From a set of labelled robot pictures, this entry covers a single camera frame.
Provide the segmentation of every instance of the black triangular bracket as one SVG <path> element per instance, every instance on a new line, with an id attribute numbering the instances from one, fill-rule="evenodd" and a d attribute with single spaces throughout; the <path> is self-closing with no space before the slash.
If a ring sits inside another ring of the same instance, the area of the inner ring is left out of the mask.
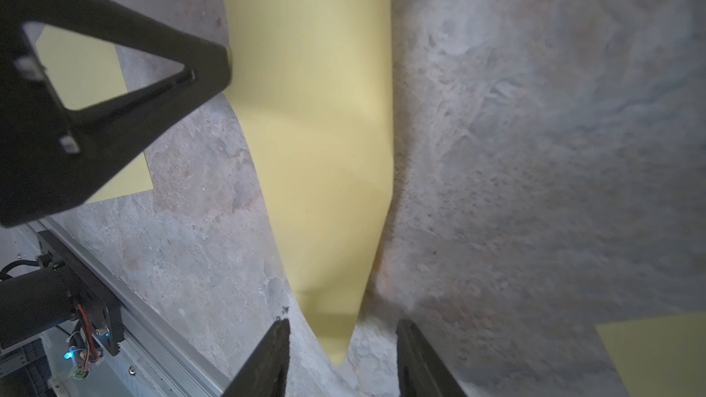
<path id="1" fill-rule="evenodd" d="M 221 92 L 225 47 L 110 0 L 0 0 L 0 224 L 82 204 L 167 129 Z M 22 25 L 41 22 L 184 65 L 144 89 L 66 109 Z"/>

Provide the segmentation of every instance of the stone floor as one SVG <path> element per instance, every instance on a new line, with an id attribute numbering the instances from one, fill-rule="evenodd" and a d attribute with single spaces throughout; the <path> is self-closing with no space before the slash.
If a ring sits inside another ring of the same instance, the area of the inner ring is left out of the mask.
<path id="1" fill-rule="evenodd" d="M 116 0 L 227 43 L 222 0 Z M 291 396 L 398 395 L 418 322 L 470 396 L 626 396 L 594 325 L 706 309 L 706 0 L 393 0 L 395 196 L 344 364 L 291 297 L 217 96 L 154 190 L 57 219 L 224 373 L 289 307 Z M 167 66 L 128 49 L 129 89 Z"/>

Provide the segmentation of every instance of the concrete floor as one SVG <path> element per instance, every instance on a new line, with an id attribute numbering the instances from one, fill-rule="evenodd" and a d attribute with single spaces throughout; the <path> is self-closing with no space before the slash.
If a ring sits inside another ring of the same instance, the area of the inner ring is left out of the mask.
<path id="1" fill-rule="evenodd" d="M 221 0 L 116 1 L 227 42 Z M 222 96 L 147 149 L 154 190 L 57 219 L 228 375 L 289 306 L 291 396 L 398 395 L 400 316 L 469 395 L 626 396 L 594 325 L 706 309 L 705 37 L 706 0 L 393 0 L 395 196 L 339 369 Z"/>

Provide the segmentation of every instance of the screw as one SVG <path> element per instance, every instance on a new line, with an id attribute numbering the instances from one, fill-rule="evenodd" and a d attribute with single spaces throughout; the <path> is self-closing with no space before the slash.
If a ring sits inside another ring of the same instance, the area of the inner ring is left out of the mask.
<path id="1" fill-rule="evenodd" d="M 66 154 L 76 155 L 81 151 L 78 147 L 78 143 L 75 138 L 71 136 L 71 134 L 66 134 L 65 136 L 59 138 L 58 142 L 61 144 L 61 147 L 64 148 L 64 152 L 66 152 Z"/>
<path id="2" fill-rule="evenodd" d="M 101 326 L 99 326 L 99 327 L 95 330 L 95 333 L 96 333 L 98 336 L 100 336 L 100 337 L 105 336 L 106 334 L 108 334 L 108 325 L 106 325 L 105 322 L 104 322 Z"/>

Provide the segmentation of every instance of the red wire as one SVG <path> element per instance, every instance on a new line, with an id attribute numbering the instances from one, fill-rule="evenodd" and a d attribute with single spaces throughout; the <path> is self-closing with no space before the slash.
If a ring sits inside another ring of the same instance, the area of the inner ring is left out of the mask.
<path id="1" fill-rule="evenodd" d="M 86 325 L 86 328 L 85 328 L 86 338 L 88 339 L 88 346 L 90 347 L 90 350 L 88 351 L 88 353 L 86 353 L 86 361 L 83 366 L 83 370 L 85 371 L 88 369 L 89 353 L 93 353 L 93 357 L 95 357 L 95 359 L 98 360 L 98 351 L 96 351 L 96 349 L 93 347 L 93 331 L 91 331 L 91 329 L 90 329 L 90 321 L 88 320 L 88 316 L 86 316 L 86 312 L 83 311 L 83 307 L 81 306 L 81 304 L 78 304 L 76 306 L 76 308 L 78 308 L 78 311 L 80 311 L 81 314 L 83 314 L 83 322 Z"/>

